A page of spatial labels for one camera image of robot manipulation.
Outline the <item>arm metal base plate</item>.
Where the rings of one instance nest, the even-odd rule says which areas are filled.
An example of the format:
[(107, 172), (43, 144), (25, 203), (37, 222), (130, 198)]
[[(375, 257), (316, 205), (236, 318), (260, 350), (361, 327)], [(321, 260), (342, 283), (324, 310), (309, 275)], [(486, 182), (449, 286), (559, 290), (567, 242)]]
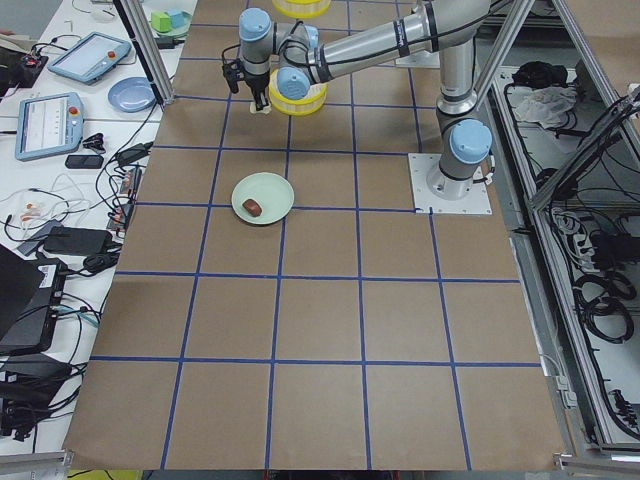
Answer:
[(451, 180), (439, 168), (440, 154), (410, 153), (409, 173), (414, 211), (419, 214), (492, 214), (482, 167), (463, 181)]

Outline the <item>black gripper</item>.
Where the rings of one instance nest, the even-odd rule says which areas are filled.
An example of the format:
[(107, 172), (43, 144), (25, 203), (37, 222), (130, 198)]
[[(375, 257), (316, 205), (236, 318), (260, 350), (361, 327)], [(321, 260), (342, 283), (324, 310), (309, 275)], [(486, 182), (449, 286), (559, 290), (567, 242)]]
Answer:
[(270, 105), (268, 97), (268, 88), (270, 83), (270, 73), (253, 74), (244, 66), (239, 59), (232, 61), (223, 61), (222, 65), (223, 77), (232, 94), (239, 93), (239, 84), (244, 82), (250, 89), (253, 96), (253, 102), (257, 105)]

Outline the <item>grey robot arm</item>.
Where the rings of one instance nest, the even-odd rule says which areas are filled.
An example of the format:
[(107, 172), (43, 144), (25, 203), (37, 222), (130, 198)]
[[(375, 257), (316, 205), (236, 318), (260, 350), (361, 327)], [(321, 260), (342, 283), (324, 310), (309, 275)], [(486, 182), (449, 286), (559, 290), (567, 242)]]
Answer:
[(437, 113), (444, 151), (426, 175), (429, 190), (445, 200), (460, 200), (492, 144), (489, 129), (472, 112), (480, 99), (474, 85), (474, 38), (488, 16), (488, 1), (420, 1), (408, 16), (322, 43), (315, 28), (298, 20), (273, 21), (260, 8), (239, 16), (239, 56), (224, 60), (223, 76), (232, 93), (245, 82), (255, 111), (269, 108), (270, 62), (285, 98), (303, 99), (312, 86), (426, 51), (440, 61)]

